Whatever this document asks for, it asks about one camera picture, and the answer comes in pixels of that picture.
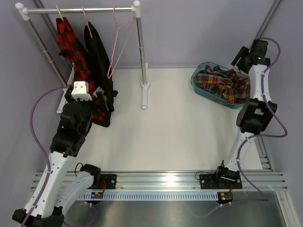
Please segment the brown multicolour plaid shirt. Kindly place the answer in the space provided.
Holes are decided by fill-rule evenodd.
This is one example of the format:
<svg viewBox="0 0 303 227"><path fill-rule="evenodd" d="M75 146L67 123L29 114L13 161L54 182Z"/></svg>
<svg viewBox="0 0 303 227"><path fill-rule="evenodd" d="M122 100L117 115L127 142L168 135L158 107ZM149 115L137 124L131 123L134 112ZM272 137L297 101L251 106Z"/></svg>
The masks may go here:
<svg viewBox="0 0 303 227"><path fill-rule="evenodd" d="M205 68L194 76L194 85L223 99L229 104L243 104L250 98L250 79L233 69L222 70L218 65Z"/></svg>

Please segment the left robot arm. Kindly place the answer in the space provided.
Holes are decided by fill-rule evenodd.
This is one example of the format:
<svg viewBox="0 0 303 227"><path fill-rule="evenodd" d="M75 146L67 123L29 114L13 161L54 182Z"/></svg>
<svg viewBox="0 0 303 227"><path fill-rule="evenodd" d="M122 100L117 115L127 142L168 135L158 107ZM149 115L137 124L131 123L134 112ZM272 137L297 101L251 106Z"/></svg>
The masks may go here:
<svg viewBox="0 0 303 227"><path fill-rule="evenodd" d="M22 227L60 227L71 205L86 189L101 187L104 192L107 186L100 168L85 164L72 183L59 193L67 170L85 142L96 108L88 92L72 91L71 99L63 107L50 151L46 152L35 134L33 117L37 104L47 94L45 92L34 102L30 112L30 130L45 157L46 167L29 202L14 211L12 218Z"/></svg>

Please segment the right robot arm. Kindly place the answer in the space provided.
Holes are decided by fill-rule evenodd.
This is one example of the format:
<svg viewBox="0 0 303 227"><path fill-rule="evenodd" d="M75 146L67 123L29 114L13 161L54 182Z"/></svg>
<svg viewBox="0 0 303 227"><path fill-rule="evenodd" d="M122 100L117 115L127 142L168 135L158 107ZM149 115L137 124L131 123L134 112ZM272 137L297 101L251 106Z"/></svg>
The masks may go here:
<svg viewBox="0 0 303 227"><path fill-rule="evenodd" d="M269 69L273 62L266 57L269 38L255 39L250 48L242 47L232 61L250 78L250 98L241 108L236 125L236 139L228 157L221 162L210 177L210 185L216 189L241 189L241 163L254 139L269 125L277 104L269 94Z"/></svg>

